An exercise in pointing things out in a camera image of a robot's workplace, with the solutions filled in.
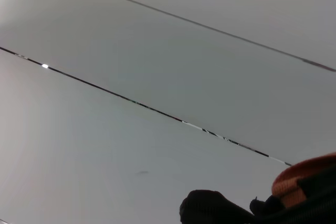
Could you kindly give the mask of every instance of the white ceiling panel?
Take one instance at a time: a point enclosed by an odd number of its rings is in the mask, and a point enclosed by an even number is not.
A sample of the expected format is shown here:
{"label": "white ceiling panel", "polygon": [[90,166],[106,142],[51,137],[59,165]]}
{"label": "white ceiling panel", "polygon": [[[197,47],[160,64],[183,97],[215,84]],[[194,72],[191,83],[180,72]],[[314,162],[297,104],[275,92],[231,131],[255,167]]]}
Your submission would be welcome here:
{"label": "white ceiling panel", "polygon": [[336,68],[336,0],[134,0]]}
{"label": "white ceiling panel", "polygon": [[248,209],[287,168],[4,52],[0,90],[8,223],[179,223],[191,190],[218,190]]}
{"label": "white ceiling panel", "polygon": [[126,0],[1,0],[0,46],[288,163],[336,149],[335,74]]}

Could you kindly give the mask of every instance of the knit fabric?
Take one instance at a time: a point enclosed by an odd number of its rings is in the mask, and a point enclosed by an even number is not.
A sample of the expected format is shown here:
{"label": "knit fabric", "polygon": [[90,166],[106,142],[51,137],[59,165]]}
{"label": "knit fabric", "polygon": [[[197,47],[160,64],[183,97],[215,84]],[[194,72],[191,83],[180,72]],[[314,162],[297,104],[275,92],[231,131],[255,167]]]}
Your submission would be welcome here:
{"label": "knit fabric", "polygon": [[298,186],[298,180],[310,177],[333,165],[336,165],[336,153],[293,165],[276,178],[272,186],[272,194],[279,198],[286,208],[297,205],[307,199]]}

